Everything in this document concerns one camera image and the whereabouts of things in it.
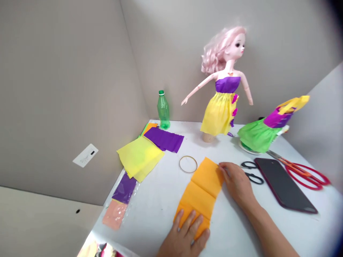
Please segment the doll arm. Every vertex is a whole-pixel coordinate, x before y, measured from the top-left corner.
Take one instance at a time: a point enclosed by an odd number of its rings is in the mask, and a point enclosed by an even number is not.
[[[186,104],[188,99],[195,93],[197,92],[200,88],[202,88],[203,86],[205,86],[208,82],[210,82],[213,79],[217,78],[217,73],[213,73],[211,75],[209,75],[207,78],[205,78],[197,87],[195,87],[195,89],[193,89],[193,91],[191,93],[188,94],[188,96],[186,96],[186,98],[182,101],[181,105]]]
[[[240,80],[242,82],[244,91],[247,94],[247,98],[249,100],[249,104],[253,105],[253,98],[252,98],[251,93],[250,93],[249,84],[248,84],[247,78],[246,78],[246,76],[244,75],[243,72],[240,73]]]

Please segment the smartphone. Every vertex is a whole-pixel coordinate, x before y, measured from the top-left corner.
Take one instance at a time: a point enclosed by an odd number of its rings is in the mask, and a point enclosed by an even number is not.
[[[301,212],[318,213],[279,161],[256,158],[255,163],[282,207]]]

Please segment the rubber band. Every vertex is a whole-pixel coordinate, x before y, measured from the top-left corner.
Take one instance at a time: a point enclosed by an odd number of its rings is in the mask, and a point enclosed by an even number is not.
[[[195,168],[194,171],[192,171],[192,172],[187,172],[187,171],[185,171],[183,168],[181,168],[181,160],[182,160],[184,157],[192,158],[192,159],[195,161],[195,164],[197,165],[197,167]],[[189,156],[189,155],[185,155],[185,156],[183,156],[183,157],[179,160],[179,167],[180,167],[180,169],[181,169],[184,173],[192,174],[192,173],[194,173],[194,172],[198,169],[198,163],[197,163],[197,161],[196,161],[193,157],[191,157],[191,156]]]

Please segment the phone case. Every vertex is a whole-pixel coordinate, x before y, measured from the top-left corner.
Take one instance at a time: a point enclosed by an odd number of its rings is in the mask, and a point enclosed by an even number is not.
[[[260,170],[264,180],[266,181],[266,183],[268,184],[269,188],[271,189],[273,195],[275,196],[276,200],[278,201],[278,203],[286,208],[286,209],[289,209],[289,210],[295,210],[295,211],[300,211],[300,212],[306,212],[306,213],[310,213],[310,214],[317,214],[318,213],[318,210],[313,206],[313,204],[310,202],[310,200],[306,197],[306,195],[299,189],[300,193],[304,196],[304,198],[307,199],[307,201],[312,205],[312,207],[305,207],[303,209],[300,209],[300,208],[293,208],[293,207],[290,207],[288,206],[287,204],[285,204],[278,196],[276,190],[273,188],[273,185],[271,184],[271,182],[268,180],[266,174],[264,173],[264,171],[262,170],[262,168],[260,167],[259,165],[259,160],[271,160],[271,161],[276,161],[282,169],[283,166],[280,164],[279,161],[275,160],[275,159],[267,159],[267,158],[255,158],[255,163],[258,167],[258,169]]]

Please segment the wall plate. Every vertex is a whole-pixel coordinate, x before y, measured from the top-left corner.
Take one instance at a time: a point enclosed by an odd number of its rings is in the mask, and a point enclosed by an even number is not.
[[[99,150],[93,144],[90,144],[73,160],[73,163],[83,168],[98,151]]]

